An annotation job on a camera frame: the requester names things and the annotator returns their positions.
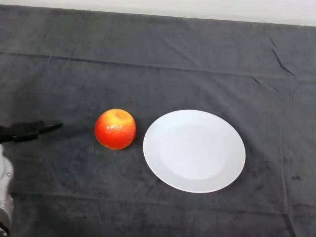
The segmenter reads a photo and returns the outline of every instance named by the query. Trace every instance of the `gray cloth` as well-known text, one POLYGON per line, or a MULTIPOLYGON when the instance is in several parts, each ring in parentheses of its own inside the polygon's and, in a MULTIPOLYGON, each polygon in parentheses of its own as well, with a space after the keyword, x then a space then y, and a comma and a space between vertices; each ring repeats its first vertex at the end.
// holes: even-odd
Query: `gray cloth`
POLYGON ((4 145, 15 167, 15 237, 314 237, 316 28, 0 7, 0 124, 60 119, 4 145), (102 147, 94 124, 122 108, 135 142, 102 147), (142 142, 160 116, 203 110, 241 135, 228 187, 160 181, 142 142))

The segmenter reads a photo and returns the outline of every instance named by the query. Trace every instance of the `white wall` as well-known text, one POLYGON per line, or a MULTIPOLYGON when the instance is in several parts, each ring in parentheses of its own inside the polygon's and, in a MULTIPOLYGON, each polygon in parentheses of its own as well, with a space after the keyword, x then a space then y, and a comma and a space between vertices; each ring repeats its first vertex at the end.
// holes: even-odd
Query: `white wall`
POLYGON ((316 26, 316 0, 0 0, 0 4, 316 26))

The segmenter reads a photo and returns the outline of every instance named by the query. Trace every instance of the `red apple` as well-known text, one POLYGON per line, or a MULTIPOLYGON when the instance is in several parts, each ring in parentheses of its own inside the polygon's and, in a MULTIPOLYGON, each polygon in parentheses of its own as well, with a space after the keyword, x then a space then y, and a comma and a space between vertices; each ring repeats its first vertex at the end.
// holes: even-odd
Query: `red apple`
POLYGON ((103 146, 120 150, 133 142, 136 135, 136 123, 127 111, 112 109, 98 118, 94 133, 103 146))

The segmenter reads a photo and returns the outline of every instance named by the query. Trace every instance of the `white plate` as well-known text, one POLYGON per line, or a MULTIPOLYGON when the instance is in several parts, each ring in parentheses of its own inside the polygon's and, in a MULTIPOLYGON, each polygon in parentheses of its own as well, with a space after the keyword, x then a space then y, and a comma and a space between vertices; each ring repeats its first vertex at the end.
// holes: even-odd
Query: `white plate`
POLYGON ((143 150, 158 178, 191 193, 226 187, 240 175, 246 159, 236 130, 220 117, 198 110, 158 118, 146 132, 143 150))

